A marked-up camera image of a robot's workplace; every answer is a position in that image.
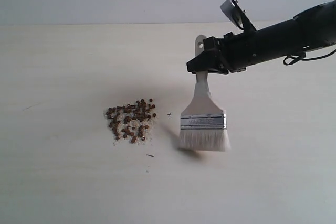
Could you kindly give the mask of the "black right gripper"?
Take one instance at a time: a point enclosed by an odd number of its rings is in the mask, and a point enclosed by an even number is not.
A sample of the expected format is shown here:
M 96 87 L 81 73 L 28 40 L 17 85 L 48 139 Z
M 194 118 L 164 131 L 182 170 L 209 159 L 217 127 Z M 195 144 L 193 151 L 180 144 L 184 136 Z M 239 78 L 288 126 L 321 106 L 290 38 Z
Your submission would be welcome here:
M 247 70 L 246 66 L 237 67 L 234 63 L 234 45 L 246 44 L 248 32 L 226 33 L 222 38 L 197 36 L 195 39 L 195 57 L 186 63 L 187 71 L 192 74 L 207 71 L 228 75 Z

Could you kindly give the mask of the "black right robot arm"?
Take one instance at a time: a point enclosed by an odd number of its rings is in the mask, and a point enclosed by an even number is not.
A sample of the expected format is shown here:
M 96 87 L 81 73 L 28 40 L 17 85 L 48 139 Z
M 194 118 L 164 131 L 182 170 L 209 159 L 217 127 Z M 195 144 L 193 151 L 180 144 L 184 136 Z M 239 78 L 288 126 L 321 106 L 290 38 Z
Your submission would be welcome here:
M 307 52 L 335 45 L 335 1 L 260 30 L 254 27 L 237 1 L 226 0 L 220 8 L 242 32 L 201 39 L 203 47 L 187 62 L 188 72 L 227 75 L 280 57 L 291 59 L 294 64 L 307 61 Z

